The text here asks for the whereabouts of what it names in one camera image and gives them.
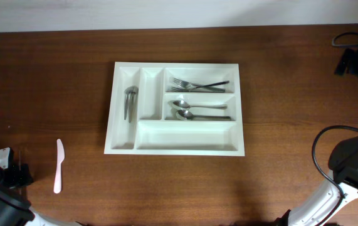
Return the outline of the metal fork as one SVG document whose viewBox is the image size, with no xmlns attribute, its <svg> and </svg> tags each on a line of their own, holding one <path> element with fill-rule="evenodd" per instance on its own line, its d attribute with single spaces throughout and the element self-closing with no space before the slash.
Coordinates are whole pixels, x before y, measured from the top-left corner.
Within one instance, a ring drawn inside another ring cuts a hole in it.
<svg viewBox="0 0 358 226">
<path fill-rule="evenodd" d="M 196 87 L 200 86 L 200 84 L 187 82 L 187 81 L 180 80 L 180 79 L 174 78 L 174 77 L 172 77 L 172 78 L 170 79 L 170 81 L 171 81 L 174 85 L 177 85 L 178 87 L 180 87 L 180 88 L 182 88 L 182 89 L 195 89 Z"/>
<path fill-rule="evenodd" d="M 227 80 L 227 81 L 211 83 L 211 84 L 207 84 L 207 85 L 199 85 L 199 86 L 196 86 L 194 89 L 208 88 L 208 87 L 214 87 L 214 86 L 219 86 L 219 85 L 226 85 L 226 84 L 229 84 L 229 83 L 230 83 L 230 81 Z"/>
<path fill-rule="evenodd" d="M 189 90 L 189 89 L 184 89 L 184 88 L 179 88 L 179 87 L 169 87 L 167 89 L 168 92 L 200 92 L 200 93 L 225 93 L 225 90 L 208 90 L 208 89 L 194 89 L 194 90 Z"/>
</svg>

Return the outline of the small metal teaspoon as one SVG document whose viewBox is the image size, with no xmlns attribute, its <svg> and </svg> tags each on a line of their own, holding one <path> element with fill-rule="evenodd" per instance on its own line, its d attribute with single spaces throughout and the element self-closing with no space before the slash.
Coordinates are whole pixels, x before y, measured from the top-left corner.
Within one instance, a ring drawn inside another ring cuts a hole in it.
<svg viewBox="0 0 358 226">
<path fill-rule="evenodd" d="M 138 94 L 139 88 L 137 86 L 133 86 L 131 92 L 129 93 L 129 108 L 128 108 L 128 114 L 129 114 L 129 123 L 132 122 L 132 115 L 134 110 L 134 99 L 135 95 Z"/>
<path fill-rule="evenodd" d="M 124 103 L 124 119 L 127 119 L 128 111 L 129 111 L 129 94 L 132 91 L 132 87 L 128 87 L 125 89 L 125 103 Z"/>
</svg>

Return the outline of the metal tablespoon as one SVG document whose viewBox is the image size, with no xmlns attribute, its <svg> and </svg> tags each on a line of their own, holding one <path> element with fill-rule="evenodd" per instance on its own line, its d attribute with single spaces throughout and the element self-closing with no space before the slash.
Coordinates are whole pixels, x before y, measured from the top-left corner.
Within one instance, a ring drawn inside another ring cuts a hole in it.
<svg viewBox="0 0 358 226">
<path fill-rule="evenodd" d="M 184 100 L 172 100 L 169 104 L 177 110 L 189 110 L 191 108 L 206 108 L 206 109 L 227 109 L 227 105 L 190 105 Z"/>
<path fill-rule="evenodd" d="M 176 117 L 182 121 L 230 121 L 230 116 L 201 116 L 194 115 L 188 110 L 178 110 Z"/>
</svg>

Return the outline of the metal tweezers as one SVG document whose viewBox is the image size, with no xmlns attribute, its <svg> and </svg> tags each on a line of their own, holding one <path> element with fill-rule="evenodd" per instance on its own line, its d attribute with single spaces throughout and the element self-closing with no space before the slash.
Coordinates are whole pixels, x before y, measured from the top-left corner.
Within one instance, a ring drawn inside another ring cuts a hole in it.
<svg viewBox="0 0 358 226">
<path fill-rule="evenodd" d="M 17 151 L 17 153 L 18 153 L 18 168 L 19 168 L 19 171 L 21 171 L 21 159 L 22 159 L 21 151 L 19 150 L 19 151 Z M 18 192 L 19 192 L 20 195 L 23 194 L 21 187 L 18 188 Z"/>
</svg>

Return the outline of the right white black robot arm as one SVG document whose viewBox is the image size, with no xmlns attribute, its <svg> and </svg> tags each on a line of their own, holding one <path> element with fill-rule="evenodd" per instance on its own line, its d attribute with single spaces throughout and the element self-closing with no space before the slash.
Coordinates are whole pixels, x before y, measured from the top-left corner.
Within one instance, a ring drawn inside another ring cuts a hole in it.
<svg viewBox="0 0 358 226">
<path fill-rule="evenodd" d="M 342 75 L 346 66 L 351 67 L 351 72 L 358 75 L 358 51 L 346 49 L 335 72 Z M 317 162 L 315 149 L 320 137 L 335 129 L 358 133 L 356 127 L 330 126 L 317 134 L 312 144 L 312 159 L 325 180 L 303 204 L 293 210 L 287 210 L 273 225 L 337 225 L 327 222 L 341 208 L 358 198 L 358 136 L 343 140 L 335 146 L 329 158 L 328 173 L 324 173 Z"/>
</svg>

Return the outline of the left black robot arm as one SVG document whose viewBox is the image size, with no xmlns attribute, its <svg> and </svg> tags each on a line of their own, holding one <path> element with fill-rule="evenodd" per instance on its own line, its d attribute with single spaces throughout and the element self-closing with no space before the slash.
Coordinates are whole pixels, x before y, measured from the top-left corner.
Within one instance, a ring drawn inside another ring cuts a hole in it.
<svg viewBox="0 0 358 226">
<path fill-rule="evenodd" d="M 38 213 L 22 194 L 33 183 L 29 166 L 15 160 L 10 147 L 0 149 L 0 226 L 82 226 Z"/>
</svg>

